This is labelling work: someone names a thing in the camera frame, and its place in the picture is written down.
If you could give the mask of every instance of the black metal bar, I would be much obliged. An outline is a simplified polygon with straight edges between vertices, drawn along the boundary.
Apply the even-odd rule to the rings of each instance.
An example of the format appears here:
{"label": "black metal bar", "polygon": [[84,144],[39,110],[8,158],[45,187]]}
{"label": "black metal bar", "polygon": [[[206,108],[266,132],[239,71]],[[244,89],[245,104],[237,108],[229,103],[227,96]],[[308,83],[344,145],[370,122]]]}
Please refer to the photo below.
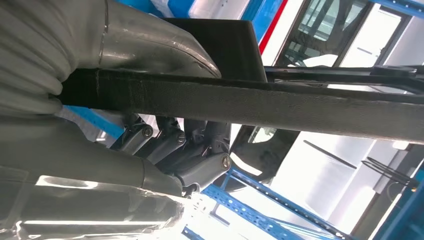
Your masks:
{"label": "black metal bar", "polygon": [[328,66],[264,66],[266,74],[273,73],[315,73],[315,74],[353,74],[370,75],[372,67],[328,67]]}
{"label": "black metal bar", "polygon": [[63,104],[424,143],[424,98],[113,70],[75,71]]}
{"label": "black metal bar", "polygon": [[327,155],[327,156],[331,157],[332,159],[334,159],[334,160],[336,160],[336,161],[338,161],[338,162],[340,162],[340,163],[342,163],[342,164],[344,164],[344,165],[346,165],[346,166],[348,166],[348,167],[350,167],[350,168],[352,168],[352,169],[357,169],[357,167],[356,167],[355,165],[353,165],[353,164],[349,163],[349,162],[348,162],[348,161],[346,161],[346,160],[341,159],[340,157],[338,157],[338,156],[336,156],[336,155],[332,154],[332,153],[331,153],[331,152],[329,152],[329,151],[326,151],[326,150],[322,149],[321,147],[319,147],[319,146],[317,146],[317,145],[313,144],[312,142],[307,141],[307,140],[303,140],[303,142],[304,142],[305,144],[307,144],[307,145],[311,146],[312,148],[314,148],[314,149],[316,149],[316,150],[320,151],[321,153],[323,153],[323,154],[325,154],[325,155]]}
{"label": "black metal bar", "polygon": [[412,77],[316,74],[304,72],[267,72],[267,76],[275,80],[282,79],[281,82],[288,83],[384,86],[401,89],[413,94],[424,93],[424,81]]}

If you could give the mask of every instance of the metal rod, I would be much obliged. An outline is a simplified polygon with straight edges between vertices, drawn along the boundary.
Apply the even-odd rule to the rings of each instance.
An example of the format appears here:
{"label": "metal rod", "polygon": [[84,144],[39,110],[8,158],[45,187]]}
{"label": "metal rod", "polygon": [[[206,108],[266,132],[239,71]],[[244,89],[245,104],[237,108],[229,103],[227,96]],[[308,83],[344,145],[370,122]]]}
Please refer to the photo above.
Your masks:
{"label": "metal rod", "polygon": [[413,94],[424,93],[424,81],[411,77],[388,77],[372,75],[326,74],[305,72],[267,72],[269,78],[280,83],[342,84],[360,86],[384,86],[401,89]]}
{"label": "metal rod", "polygon": [[307,140],[303,140],[303,142],[304,142],[305,144],[307,144],[307,145],[311,146],[312,148],[314,148],[314,149],[316,149],[316,150],[320,151],[321,153],[323,153],[323,154],[325,154],[325,155],[327,155],[327,156],[331,157],[332,159],[334,159],[334,160],[336,160],[336,161],[339,161],[340,163],[342,163],[342,164],[344,164],[344,165],[348,166],[349,168],[357,169],[357,167],[356,167],[355,165],[350,164],[348,161],[343,160],[343,159],[341,159],[340,157],[338,157],[338,156],[336,156],[336,155],[332,154],[331,152],[329,152],[329,151],[326,151],[326,150],[322,149],[321,147],[319,147],[319,146],[317,146],[317,145],[313,144],[312,142],[307,141]]}

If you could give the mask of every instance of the cable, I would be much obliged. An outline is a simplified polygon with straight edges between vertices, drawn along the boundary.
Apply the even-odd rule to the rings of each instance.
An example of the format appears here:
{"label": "cable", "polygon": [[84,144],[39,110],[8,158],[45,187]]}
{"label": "cable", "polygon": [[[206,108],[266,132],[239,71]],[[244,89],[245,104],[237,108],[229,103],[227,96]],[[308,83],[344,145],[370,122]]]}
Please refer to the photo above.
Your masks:
{"label": "cable", "polygon": [[383,163],[371,158],[371,157],[367,157],[367,160],[362,161],[362,163],[369,167],[370,169],[376,171],[377,173],[381,174],[384,177],[387,177],[393,181],[395,181],[398,184],[402,184],[406,187],[409,188],[416,188],[418,186],[418,182],[413,179],[410,178],[409,176],[387,166],[384,165]]}
{"label": "cable", "polygon": [[387,194],[387,198],[390,200],[391,203],[393,203],[393,201],[395,200],[394,198],[392,198],[392,194],[390,193],[390,187],[394,184],[399,184],[399,182],[394,181],[392,183],[390,183],[386,188],[385,188],[385,192]]}

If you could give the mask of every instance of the protective cover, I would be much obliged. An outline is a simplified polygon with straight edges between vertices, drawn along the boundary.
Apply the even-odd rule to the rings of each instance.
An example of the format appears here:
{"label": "protective cover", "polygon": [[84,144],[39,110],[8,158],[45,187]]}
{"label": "protective cover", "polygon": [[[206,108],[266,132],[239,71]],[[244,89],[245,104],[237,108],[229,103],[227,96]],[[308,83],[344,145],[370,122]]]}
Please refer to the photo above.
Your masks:
{"label": "protective cover", "polygon": [[1,166],[0,193],[1,240],[173,239],[191,204],[137,187]]}

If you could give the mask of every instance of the blue panel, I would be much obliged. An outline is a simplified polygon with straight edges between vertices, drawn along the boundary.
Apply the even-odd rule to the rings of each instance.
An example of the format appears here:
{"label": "blue panel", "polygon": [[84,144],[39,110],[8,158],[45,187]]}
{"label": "blue panel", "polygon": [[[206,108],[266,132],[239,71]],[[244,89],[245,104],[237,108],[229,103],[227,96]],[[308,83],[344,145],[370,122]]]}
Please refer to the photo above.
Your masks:
{"label": "blue panel", "polygon": [[414,177],[415,180],[424,183],[424,170],[419,170]]}
{"label": "blue panel", "polygon": [[401,13],[424,19],[424,4],[411,0],[370,0]]}
{"label": "blue panel", "polygon": [[416,192],[405,189],[398,202],[399,210],[395,207],[387,218],[386,227],[381,227],[375,239],[424,239],[424,182],[421,182]]}
{"label": "blue panel", "polygon": [[131,6],[142,12],[153,14],[160,18],[164,16],[159,10],[156,9],[156,7],[153,5],[153,3],[150,0],[116,0],[116,1],[128,6]]}
{"label": "blue panel", "polygon": [[176,18],[188,19],[190,8],[194,2],[195,0],[169,0],[168,7]]}
{"label": "blue panel", "polygon": [[253,21],[259,11],[259,8],[261,8],[262,2],[263,0],[250,0],[246,9],[244,10],[241,20]]}
{"label": "blue panel", "polygon": [[252,20],[253,29],[258,42],[265,35],[283,0],[263,0],[256,16]]}
{"label": "blue panel", "polygon": [[116,139],[119,138],[122,133],[124,133],[123,128],[114,124],[113,122],[108,121],[103,116],[97,114],[89,108],[69,105],[65,105],[64,107]]}
{"label": "blue panel", "polygon": [[215,185],[210,185],[202,191],[203,194],[216,200],[219,204],[230,209],[243,219],[256,225],[259,229],[265,231],[269,235],[273,236],[278,240],[302,240],[301,237],[285,229],[281,225],[277,224],[274,220],[263,215],[262,213],[254,210],[253,208],[244,205],[236,198],[232,197],[228,193],[222,191]]}

